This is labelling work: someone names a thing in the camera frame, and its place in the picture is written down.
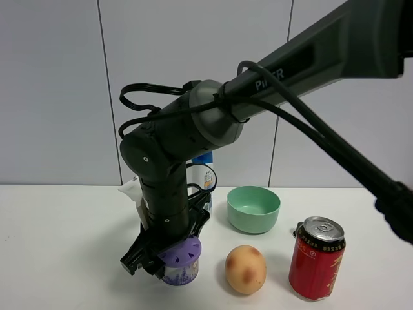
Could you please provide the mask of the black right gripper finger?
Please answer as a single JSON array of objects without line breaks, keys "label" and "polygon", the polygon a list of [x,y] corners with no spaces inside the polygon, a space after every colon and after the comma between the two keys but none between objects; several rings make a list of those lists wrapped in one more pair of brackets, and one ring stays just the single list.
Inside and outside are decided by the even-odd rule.
[{"label": "black right gripper finger", "polygon": [[150,251],[145,251],[143,269],[150,275],[162,279],[165,275],[165,262]]}]

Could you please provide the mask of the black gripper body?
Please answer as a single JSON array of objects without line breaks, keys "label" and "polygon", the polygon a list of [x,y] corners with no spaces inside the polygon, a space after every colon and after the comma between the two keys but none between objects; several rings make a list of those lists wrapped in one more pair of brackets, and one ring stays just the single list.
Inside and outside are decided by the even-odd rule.
[{"label": "black gripper body", "polygon": [[211,199],[209,192],[197,192],[187,198],[184,209],[177,214],[158,219],[149,216],[149,227],[141,228],[134,249],[139,253],[161,253],[190,237],[199,236],[210,218],[204,205]]}]

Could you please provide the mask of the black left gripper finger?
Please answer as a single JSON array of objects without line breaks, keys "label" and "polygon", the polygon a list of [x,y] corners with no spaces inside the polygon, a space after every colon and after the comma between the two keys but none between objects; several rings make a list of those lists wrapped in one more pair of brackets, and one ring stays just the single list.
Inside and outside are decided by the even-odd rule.
[{"label": "black left gripper finger", "polygon": [[136,240],[120,259],[122,267],[130,274],[134,275],[138,269],[145,270],[151,274],[149,242]]}]

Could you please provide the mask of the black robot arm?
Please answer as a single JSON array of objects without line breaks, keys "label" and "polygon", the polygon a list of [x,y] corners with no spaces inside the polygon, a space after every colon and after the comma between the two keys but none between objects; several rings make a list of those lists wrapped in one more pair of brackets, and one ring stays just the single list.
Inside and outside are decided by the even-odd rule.
[{"label": "black robot arm", "polygon": [[119,128],[120,153],[140,182],[146,215],[121,259],[129,274],[161,278],[160,254],[209,219],[210,191],[187,192],[189,160],[235,142],[243,125],[269,111],[289,122],[375,197],[394,233],[412,241],[412,191],[366,159],[301,100],[341,79],[396,79],[412,57],[411,1],[347,1],[255,63],[242,61],[226,83],[190,81],[181,88],[135,83],[119,99],[148,116]]}]

